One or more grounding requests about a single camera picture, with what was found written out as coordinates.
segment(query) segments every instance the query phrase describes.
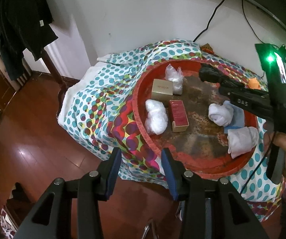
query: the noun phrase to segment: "red round tray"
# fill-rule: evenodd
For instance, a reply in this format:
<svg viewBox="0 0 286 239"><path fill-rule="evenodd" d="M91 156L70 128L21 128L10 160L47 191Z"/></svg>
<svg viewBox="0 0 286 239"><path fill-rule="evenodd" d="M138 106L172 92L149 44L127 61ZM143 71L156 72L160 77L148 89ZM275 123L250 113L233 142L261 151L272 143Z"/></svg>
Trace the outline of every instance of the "red round tray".
<svg viewBox="0 0 286 239"><path fill-rule="evenodd" d="M169 63L181 67L185 80L183 94L172 99L183 100L189 127L185 132L173 133L168 123L161 135L149 135L144 127L147 117L145 101L150 99L154 79L165 78ZM227 153L228 140L224 128L208 118L211 103L222 104L228 98L219 95L219 84L201 82L199 62L192 60L169 60L152 66L142 74L133 91L133 112L139 131L150 148L160 157L161 150L168 147L175 160L204 179L218 179L231 175L245 166L252 157L255 147L235 159ZM257 128L256 117L245 111L245 125Z"/></svg>

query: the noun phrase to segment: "black cable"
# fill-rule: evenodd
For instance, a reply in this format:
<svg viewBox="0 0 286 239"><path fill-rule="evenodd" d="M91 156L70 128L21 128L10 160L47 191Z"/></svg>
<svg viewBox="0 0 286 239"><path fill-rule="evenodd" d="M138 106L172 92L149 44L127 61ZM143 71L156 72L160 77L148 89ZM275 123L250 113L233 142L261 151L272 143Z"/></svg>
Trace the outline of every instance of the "black cable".
<svg viewBox="0 0 286 239"><path fill-rule="evenodd" d="M272 148L272 144L274 142L274 138L275 138L276 132L274 133L272 140L270 141L270 144L268 146L268 149L266 151L266 153L263 156L263 159L259 162L259 164L256 166L255 170L252 172L252 174L248 177L247 181L245 182L244 186L241 188L241 192L240 194L243 193L244 189L247 187L247 184L249 183L250 179L253 177L253 175L256 173L256 171L258 170L258 168L261 166L261 164L263 163L263 161L265 160L265 158L267 157L267 154L269 153L270 149Z"/></svg>
<svg viewBox="0 0 286 239"><path fill-rule="evenodd" d="M214 10L214 12L213 12L211 18L209 19L209 21L208 21L208 23L207 23L206 29L204 29L203 31L201 31L201 33L199 33L199 34L197 35L197 37L193 40L193 42L195 42L195 41L199 38L200 35L202 35L205 31L208 30L209 24L211 23L211 21L212 21L214 15L215 15L217 9L223 4L224 1L225 1L225 0L222 0L222 1L216 6L216 8L215 8L215 10Z"/></svg>
<svg viewBox="0 0 286 239"><path fill-rule="evenodd" d="M245 11L244 11L244 0L241 0L241 8L242 8L242 10L243 10L243 14L244 14L245 20L247 21L247 23L248 23L249 27L251 28L251 30L253 31L254 35L256 36L256 38L257 38L261 43L264 43L264 44L265 44L265 42L263 42L263 41L256 35L254 29L252 28L252 26L250 25L249 21L247 20L247 17L246 17L246 15L245 15Z"/></svg>

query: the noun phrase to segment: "white wall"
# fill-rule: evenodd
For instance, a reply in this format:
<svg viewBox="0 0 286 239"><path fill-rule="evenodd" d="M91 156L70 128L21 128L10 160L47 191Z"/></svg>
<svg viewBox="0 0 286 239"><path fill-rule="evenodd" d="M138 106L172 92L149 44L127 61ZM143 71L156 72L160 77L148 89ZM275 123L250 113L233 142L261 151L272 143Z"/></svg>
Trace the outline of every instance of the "white wall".
<svg viewBox="0 0 286 239"><path fill-rule="evenodd" d="M174 37L193 40L221 0L47 1L59 36L52 57L60 55L64 75L81 78L97 56ZM276 22L247 2L244 7L264 42L286 45L286 32ZM226 0L198 42L209 43L217 54L263 74L254 48L258 40L242 15L241 0Z"/></svg>

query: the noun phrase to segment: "hanging clothes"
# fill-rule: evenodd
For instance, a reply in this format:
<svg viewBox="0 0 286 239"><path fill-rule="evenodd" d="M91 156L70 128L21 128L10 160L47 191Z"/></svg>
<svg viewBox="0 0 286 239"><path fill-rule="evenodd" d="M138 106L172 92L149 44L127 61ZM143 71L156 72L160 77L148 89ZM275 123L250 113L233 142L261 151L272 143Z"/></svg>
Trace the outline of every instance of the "hanging clothes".
<svg viewBox="0 0 286 239"><path fill-rule="evenodd" d="M58 38L52 21L46 0L0 0L0 55L11 80L24 73L24 49L37 61L42 49Z"/></svg>

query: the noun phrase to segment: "red box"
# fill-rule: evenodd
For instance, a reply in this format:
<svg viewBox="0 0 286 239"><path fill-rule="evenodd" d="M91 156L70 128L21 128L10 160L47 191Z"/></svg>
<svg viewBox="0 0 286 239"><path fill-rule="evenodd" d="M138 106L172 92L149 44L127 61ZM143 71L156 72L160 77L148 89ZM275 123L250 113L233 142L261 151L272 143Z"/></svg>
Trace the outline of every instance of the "red box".
<svg viewBox="0 0 286 239"><path fill-rule="evenodd" d="M184 103L182 100L169 101L169 119L173 132L184 132L189 126Z"/></svg>

